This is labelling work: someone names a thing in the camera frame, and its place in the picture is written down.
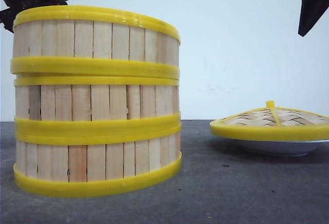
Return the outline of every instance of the white plate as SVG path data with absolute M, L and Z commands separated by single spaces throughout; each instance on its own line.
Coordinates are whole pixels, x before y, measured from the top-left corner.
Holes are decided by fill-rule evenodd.
M 234 140 L 234 142 L 247 151 L 271 156 L 304 156 L 315 150 L 320 144 L 329 140 L 269 142 Z

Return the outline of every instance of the yellow rim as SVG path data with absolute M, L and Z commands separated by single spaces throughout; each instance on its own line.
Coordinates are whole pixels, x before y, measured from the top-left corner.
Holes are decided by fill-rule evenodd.
M 11 61 L 11 72 L 64 73 L 85 76 L 145 77 L 179 80 L 175 66 L 127 60 L 93 59 L 82 57 L 19 57 Z
M 236 126 L 222 120 L 210 122 L 211 132 L 224 138 L 252 141 L 314 141 L 329 138 L 329 125 L 308 126 Z
M 89 20 L 136 26 L 168 34 L 180 41 L 172 25 L 146 15 L 111 8 L 89 6 L 47 6 L 20 12 L 13 27 L 37 20 Z
M 179 81 L 174 79 L 138 78 L 138 77 L 79 77 L 79 76 L 35 76 L 24 77 L 18 74 L 14 81 L 15 86 L 24 85 L 75 85 L 75 84 L 105 84 L 105 85 L 168 85 L 179 86 Z
M 47 145 L 96 145 L 148 140 L 181 130 L 180 115 L 105 121 L 37 121 L 15 118 L 16 138 Z
M 169 179 L 178 173 L 179 158 L 168 166 L 146 174 L 123 179 L 92 182 L 53 182 L 32 179 L 21 174 L 14 165 L 16 185 L 24 191 L 50 197 L 96 197 L 143 189 Z

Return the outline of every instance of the bamboo slat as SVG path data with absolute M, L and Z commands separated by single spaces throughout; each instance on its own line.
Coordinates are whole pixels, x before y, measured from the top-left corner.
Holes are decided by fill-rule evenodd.
M 158 32 L 157 40 L 157 63 L 166 64 L 168 62 L 168 36 Z M 169 114 L 168 107 L 168 91 L 169 86 L 155 86 L 155 106 L 156 116 L 165 116 Z M 161 167 L 164 167 L 170 163 L 170 136 L 160 138 L 160 152 L 161 152 Z
M 42 55 L 56 55 L 56 21 L 47 20 L 42 24 Z M 55 86 L 41 86 L 41 120 L 55 120 Z M 50 145 L 38 145 L 38 178 L 51 180 Z
M 74 21 L 57 21 L 57 56 L 74 56 Z M 55 118 L 58 121 L 72 120 L 72 87 L 55 85 Z M 51 178 L 53 181 L 68 181 L 68 146 L 51 148 Z
M 112 25 L 112 59 L 128 60 L 129 27 Z M 125 85 L 109 87 L 110 116 L 113 120 L 127 119 L 127 97 Z M 106 146 L 106 179 L 123 177 L 123 143 Z
M 129 47 L 129 60 L 131 61 L 144 61 L 145 59 L 145 29 L 131 27 L 130 28 L 130 47 Z M 141 118 L 141 98 L 140 98 L 140 86 L 129 85 L 128 86 L 128 108 L 129 108 L 129 119 L 140 119 Z M 149 166 L 149 141 L 136 141 L 133 149 L 134 158 L 130 162 L 131 168 L 135 169 L 135 174 L 140 175 L 150 171 Z
M 94 58 L 111 59 L 112 24 L 94 22 Z M 92 85 L 92 120 L 109 120 L 109 87 Z M 88 181 L 106 179 L 106 145 L 88 146 Z
M 75 21 L 75 57 L 93 57 L 92 21 Z M 90 121 L 90 85 L 72 85 L 72 120 Z M 69 146 L 69 181 L 87 181 L 87 146 Z
M 29 119 L 29 86 L 17 86 L 16 116 Z M 26 175 L 26 144 L 16 140 L 16 165 L 17 169 Z
M 153 30 L 145 30 L 145 61 L 157 62 L 158 33 Z M 155 86 L 143 85 L 142 89 L 142 117 L 155 117 Z M 160 138 L 149 140 L 149 168 L 150 171 L 161 168 Z
M 29 23 L 29 53 L 30 56 L 40 56 L 42 53 L 42 21 Z M 41 120 L 41 89 L 40 85 L 29 86 L 29 114 L 30 120 Z M 38 145 L 28 143 L 27 176 L 37 178 L 38 176 Z

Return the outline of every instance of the bamboo steamer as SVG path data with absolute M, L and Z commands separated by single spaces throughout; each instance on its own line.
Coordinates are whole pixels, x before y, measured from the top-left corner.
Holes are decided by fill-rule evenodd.
M 179 43 L 171 25 L 120 10 L 49 6 L 18 14 L 16 184 L 86 197 L 177 173 Z
M 329 142 L 329 117 L 292 108 L 266 107 L 210 122 L 214 135 L 253 153 L 304 156 Z

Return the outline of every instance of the stacked bamboo steamer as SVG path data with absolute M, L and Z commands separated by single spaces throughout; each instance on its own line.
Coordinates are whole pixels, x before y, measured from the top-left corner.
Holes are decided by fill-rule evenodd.
M 159 183 L 180 167 L 179 35 L 141 14 L 84 6 L 19 13 L 16 183 L 86 197 Z

